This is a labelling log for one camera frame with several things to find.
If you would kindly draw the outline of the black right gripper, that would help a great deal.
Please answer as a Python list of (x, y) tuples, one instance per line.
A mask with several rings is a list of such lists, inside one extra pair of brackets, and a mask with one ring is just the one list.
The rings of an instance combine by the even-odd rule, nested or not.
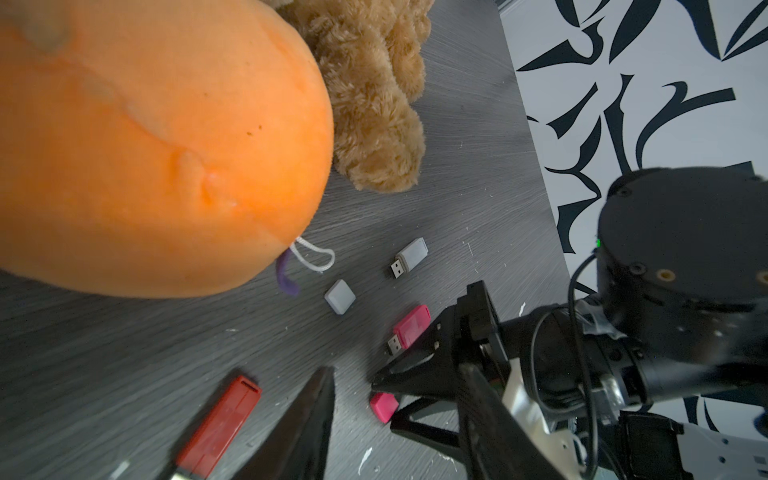
[[(457, 309), (461, 358), (479, 364), (492, 383), (506, 384), (509, 358), (485, 282), (468, 285), (466, 294), (457, 300)], [(408, 349), (374, 374), (371, 390), (423, 397), (393, 414), (390, 431), (463, 462), (457, 432), (421, 422), (432, 415), (456, 412), (454, 402), (436, 399), (455, 398), (458, 319), (456, 306), (444, 309)]]

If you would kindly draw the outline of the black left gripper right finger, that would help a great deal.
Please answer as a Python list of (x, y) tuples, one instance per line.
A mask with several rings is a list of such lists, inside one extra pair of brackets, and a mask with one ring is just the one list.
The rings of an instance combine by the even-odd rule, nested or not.
[(459, 444), (469, 479), (560, 479), (473, 364), (457, 369)]

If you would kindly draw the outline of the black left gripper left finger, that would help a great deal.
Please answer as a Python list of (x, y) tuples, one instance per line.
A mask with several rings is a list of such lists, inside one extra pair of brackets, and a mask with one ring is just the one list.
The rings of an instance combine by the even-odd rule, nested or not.
[(335, 369), (318, 368), (236, 479), (325, 477), (335, 408)]

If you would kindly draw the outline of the pink usb cap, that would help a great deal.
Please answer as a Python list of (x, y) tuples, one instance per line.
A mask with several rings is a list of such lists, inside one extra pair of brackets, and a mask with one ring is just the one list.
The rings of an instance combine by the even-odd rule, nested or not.
[(369, 406), (375, 417), (387, 424), (398, 410), (400, 402), (393, 394), (377, 392), (370, 398)]

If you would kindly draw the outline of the pink usb drive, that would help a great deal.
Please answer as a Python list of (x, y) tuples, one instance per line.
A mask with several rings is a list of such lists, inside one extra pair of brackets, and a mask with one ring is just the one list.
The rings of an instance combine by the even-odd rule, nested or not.
[(401, 319), (392, 329), (387, 342), (389, 354), (393, 357), (408, 349), (427, 330), (431, 314), (426, 305), (419, 305)]

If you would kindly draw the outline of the small white usb cap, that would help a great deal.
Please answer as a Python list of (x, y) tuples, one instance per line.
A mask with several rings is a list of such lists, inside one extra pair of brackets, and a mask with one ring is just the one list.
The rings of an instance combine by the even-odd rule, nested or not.
[(356, 295), (343, 280), (337, 280), (325, 293), (324, 298), (335, 314), (344, 315), (356, 300)]

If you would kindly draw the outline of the white usb drive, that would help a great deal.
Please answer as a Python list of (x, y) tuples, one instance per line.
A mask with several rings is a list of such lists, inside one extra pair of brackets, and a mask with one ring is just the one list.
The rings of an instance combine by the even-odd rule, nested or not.
[(414, 239), (395, 255), (390, 265), (393, 276), (399, 278), (412, 271), (427, 257), (428, 252), (428, 246), (423, 237)]

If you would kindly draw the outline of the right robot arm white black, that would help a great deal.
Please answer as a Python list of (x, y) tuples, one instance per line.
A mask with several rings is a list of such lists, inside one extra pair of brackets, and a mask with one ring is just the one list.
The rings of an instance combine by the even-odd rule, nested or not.
[(393, 433), (471, 479), (763, 479), (767, 441), (649, 412), (753, 390), (767, 402), (767, 183), (653, 168), (610, 187), (587, 257), (597, 288), (501, 320), (471, 284), (372, 390), (408, 396)]

